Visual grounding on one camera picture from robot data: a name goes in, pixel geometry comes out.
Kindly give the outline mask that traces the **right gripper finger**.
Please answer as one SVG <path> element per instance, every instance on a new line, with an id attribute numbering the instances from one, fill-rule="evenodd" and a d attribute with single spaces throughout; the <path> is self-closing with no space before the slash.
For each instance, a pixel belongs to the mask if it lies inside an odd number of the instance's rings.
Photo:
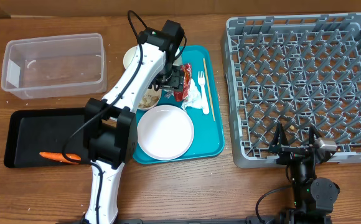
<path id="1" fill-rule="evenodd" d="M 285 130 L 282 123 L 278 122 L 276 125 L 276 130 L 274 132 L 273 140 L 271 141 L 270 148 L 281 148 L 282 146 L 288 146 L 289 142 L 287 140 Z"/>
<path id="2" fill-rule="evenodd" d="M 313 146 L 317 144 L 317 140 L 322 137 L 321 133 L 317 130 L 314 125 L 310 125 L 308 133 L 308 145 Z"/>

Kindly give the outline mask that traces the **red snack wrapper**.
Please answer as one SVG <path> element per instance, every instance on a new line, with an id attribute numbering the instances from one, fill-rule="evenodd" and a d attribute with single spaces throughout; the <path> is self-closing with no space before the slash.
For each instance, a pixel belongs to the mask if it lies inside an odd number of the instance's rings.
<path id="1" fill-rule="evenodd" d="M 184 72 L 184 85 L 182 91 L 174 92 L 174 97 L 177 102 L 186 100 L 190 90 L 190 80 L 192 74 L 192 67 L 190 63 L 186 63 L 180 66 L 181 70 Z"/>

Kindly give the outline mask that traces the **white bowl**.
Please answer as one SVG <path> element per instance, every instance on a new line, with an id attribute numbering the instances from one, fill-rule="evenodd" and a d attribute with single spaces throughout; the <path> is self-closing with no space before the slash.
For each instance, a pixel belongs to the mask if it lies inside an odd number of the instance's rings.
<path id="1" fill-rule="evenodd" d="M 137 46 L 134 46 L 125 53 L 123 57 L 123 66 L 125 70 L 129 67 L 131 61 L 133 60 L 136 50 Z"/>
<path id="2" fill-rule="evenodd" d="M 158 91 L 155 91 L 154 89 L 147 89 L 138 105 L 138 109 L 147 111 L 155 107 L 161 98 L 161 94 L 161 89 L 158 89 Z"/>

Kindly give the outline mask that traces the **white napkin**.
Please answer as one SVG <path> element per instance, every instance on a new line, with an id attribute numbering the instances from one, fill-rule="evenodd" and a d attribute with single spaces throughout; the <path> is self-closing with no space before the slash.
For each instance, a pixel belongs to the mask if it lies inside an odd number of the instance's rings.
<path id="1" fill-rule="evenodd" d="M 186 98 L 180 102 L 175 100 L 173 91 L 165 90 L 164 92 L 164 98 L 169 100 L 169 105 L 181 108 L 185 112 L 191 108 L 197 110 L 202 109 L 201 93 L 198 90 L 194 80 L 190 81 L 189 93 L 187 94 Z"/>

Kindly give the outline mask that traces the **orange carrot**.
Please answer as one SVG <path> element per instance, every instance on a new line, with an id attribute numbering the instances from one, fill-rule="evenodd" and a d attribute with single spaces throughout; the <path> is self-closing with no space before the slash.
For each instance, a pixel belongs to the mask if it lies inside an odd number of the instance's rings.
<path id="1" fill-rule="evenodd" d="M 67 157 L 70 158 L 71 160 L 76 160 L 77 162 L 69 161 L 66 158 L 64 158 L 62 153 L 57 153 L 57 152 L 39 152 L 39 155 L 46 159 L 65 162 L 67 164 L 78 164 L 79 161 L 81 161 L 81 157 L 76 154 L 67 154 Z"/>

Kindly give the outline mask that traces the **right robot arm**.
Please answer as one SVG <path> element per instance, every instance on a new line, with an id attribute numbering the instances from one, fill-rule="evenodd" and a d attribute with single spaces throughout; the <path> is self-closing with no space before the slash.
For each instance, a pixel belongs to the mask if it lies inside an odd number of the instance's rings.
<path id="1" fill-rule="evenodd" d="M 292 147 L 281 123 L 276 125 L 268 149 L 278 155 L 277 165 L 286 166 L 286 177 L 294 195 L 294 207 L 279 213 L 275 223 L 331 223 L 339 186 L 316 175 L 316 166 L 329 161 L 337 150 L 333 139 L 323 137 L 315 126 L 309 127 L 308 142 Z"/>

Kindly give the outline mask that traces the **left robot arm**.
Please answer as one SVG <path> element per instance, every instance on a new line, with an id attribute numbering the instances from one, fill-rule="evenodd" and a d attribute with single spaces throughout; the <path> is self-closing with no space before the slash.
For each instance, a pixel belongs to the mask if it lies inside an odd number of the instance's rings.
<path id="1" fill-rule="evenodd" d="M 168 20 L 161 30 L 147 27 L 136 37 L 136 51 L 117 84 L 101 100 L 92 98 L 85 106 L 83 144 L 93 182 L 83 223 L 116 220 L 121 173 L 136 149 L 136 110 L 146 90 L 183 90 L 184 72 L 174 65 L 186 43 L 181 25 Z"/>

